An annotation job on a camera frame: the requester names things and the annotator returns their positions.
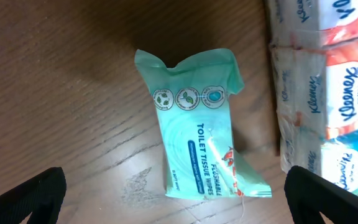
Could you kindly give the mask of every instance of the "circular icon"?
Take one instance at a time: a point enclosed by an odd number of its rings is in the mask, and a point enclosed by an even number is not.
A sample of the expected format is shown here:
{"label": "circular icon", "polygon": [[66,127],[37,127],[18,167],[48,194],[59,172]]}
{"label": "circular icon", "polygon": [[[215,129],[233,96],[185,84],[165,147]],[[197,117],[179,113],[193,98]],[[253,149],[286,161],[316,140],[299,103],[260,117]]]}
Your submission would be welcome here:
{"label": "circular icon", "polygon": [[209,86],[206,87],[202,94],[202,100],[205,106],[211,109],[219,108],[223,105],[226,95],[224,88],[221,86]]}
{"label": "circular icon", "polygon": [[155,107],[169,110],[173,106],[173,93],[170,90],[155,90],[153,93]]}
{"label": "circular icon", "polygon": [[195,88],[185,88],[178,92],[175,101],[180,109],[192,110],[198,106],[198,103],[200,103],[200,94]]}

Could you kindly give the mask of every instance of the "white oval label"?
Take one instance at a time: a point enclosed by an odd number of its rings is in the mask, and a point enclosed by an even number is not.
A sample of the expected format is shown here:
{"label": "white oval label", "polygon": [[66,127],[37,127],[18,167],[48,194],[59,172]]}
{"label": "white oval label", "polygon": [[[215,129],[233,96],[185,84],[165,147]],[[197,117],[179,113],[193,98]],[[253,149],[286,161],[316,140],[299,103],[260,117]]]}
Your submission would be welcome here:
{"label": "white oval label", "polygon": [[358,19],[358,0],[319,1],[320,30],[346,26]]}
{"label": "white oval label", "polygon": [[321,150],[322,177],[347,191],[358,189],[358,151],[327,144]]}
{"label": "white oval label", "polygon": [[327,114],[330,128],[358,120],[358,62],[327,67]]}

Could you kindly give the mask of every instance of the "leaf icon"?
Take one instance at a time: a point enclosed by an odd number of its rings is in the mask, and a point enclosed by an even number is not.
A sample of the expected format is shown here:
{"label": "leaf icon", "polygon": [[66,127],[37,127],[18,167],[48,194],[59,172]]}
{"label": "leaf icon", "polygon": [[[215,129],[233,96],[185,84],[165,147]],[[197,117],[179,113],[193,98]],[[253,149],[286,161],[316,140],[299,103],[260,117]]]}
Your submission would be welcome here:
{"label": "leaf icon", "polygon": [[191,104],[194,103],[192,97],[190,97],[190,96],[186,97],[186,101],[187,101],[187,103],[191,103]]}

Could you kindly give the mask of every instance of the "plant icon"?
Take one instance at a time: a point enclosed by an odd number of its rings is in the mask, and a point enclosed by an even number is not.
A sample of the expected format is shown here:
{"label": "plant icon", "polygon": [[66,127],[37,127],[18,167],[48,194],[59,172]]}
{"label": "plant icon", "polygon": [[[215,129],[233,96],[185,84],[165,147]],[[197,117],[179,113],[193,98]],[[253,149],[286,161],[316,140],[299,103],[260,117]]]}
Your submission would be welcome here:
{"label": "plant icon", "polygon": [[194,103],[192,97],[191,97],[191,96],[187,96],[187,92],[184,92],[184,93],[183,93],[182,99],[186,99],[186,102],[187,102],[187,103],[191,103],[191,104]]}

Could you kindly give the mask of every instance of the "wood grain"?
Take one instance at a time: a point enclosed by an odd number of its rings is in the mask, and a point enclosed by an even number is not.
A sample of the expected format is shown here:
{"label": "wood grain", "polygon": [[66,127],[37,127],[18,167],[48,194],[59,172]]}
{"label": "wood grain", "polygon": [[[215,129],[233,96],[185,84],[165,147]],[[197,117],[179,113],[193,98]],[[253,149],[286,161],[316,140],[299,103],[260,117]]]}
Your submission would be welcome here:
{"label": "wood grain", "polygon": [[[0,0],[0,195],[62,166],[59,223],[291,223],[265,27],[259,0]],[[231,99],[236,148],[273,199],[164,196],[163,144],[134,52],[174,66],[220,47],[246,83]]]}

